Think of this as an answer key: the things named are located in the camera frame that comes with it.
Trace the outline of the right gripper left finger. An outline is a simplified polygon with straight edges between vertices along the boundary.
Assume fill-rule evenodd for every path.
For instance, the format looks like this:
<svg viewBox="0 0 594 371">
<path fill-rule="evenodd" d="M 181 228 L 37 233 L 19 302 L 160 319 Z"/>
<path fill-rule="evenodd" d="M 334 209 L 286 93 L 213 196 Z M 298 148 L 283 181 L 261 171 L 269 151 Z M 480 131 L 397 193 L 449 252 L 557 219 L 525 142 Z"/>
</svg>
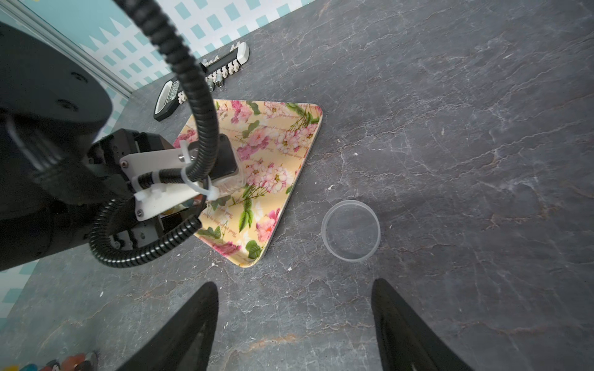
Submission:
<svg viewBox="0 0 594 371">
<path fill-rule="evenodd" d="M 204 284 L 120 370 L 206 370 L 219 312 L 217 286 Z"/>
</svg>

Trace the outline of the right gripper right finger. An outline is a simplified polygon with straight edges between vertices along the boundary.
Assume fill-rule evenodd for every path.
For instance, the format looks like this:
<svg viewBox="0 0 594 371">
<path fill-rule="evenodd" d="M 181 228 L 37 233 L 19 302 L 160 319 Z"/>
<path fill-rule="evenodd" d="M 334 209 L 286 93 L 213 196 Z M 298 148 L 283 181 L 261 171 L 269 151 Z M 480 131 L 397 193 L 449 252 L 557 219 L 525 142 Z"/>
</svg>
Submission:
<svg viewBox="0 0 594 371">
<path fill-rule="evenodd" d="M 383 278 L 371 293 L 383 370 L 470 370 Z"/>
</svg>

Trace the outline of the clear candy jar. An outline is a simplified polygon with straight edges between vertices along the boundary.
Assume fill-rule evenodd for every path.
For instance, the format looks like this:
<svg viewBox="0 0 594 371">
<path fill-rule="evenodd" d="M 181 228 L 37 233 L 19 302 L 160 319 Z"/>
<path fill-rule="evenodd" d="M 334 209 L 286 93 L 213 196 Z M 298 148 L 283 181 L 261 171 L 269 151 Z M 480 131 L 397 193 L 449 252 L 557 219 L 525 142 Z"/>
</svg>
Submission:
<svg viewBox="0 0 594 371">
<path fill-rule="evenodd" d="M 50 360 L 45 364 L 28 363 L 12 364 L 2 367 L 1 371 L 96 371 L 98 357 L 96 352 L 79 353 L 68 356 L 64 360 Z"/>
</svg>

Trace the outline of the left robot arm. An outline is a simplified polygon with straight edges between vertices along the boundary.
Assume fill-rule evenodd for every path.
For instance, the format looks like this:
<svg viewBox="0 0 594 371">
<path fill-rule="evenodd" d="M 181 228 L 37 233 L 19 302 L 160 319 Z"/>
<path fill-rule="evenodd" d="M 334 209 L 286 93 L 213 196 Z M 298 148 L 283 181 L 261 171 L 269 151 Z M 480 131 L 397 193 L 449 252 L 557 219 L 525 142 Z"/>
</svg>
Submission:
<svg viewBox="0 0 594 371">
<path fill-rule="evenodd" d="M 13 26 L 1 26 L 1 267 L 71 249 L 90 227 L 91 253 L 108 267 L 136 267 L 178 247 L 201 226 L 198 213 L 156 241 L 116 250 L 108 231 L 131 186 L 107 184 L 84 164 L 112 113 L 84 68 Z"/>
</svg>

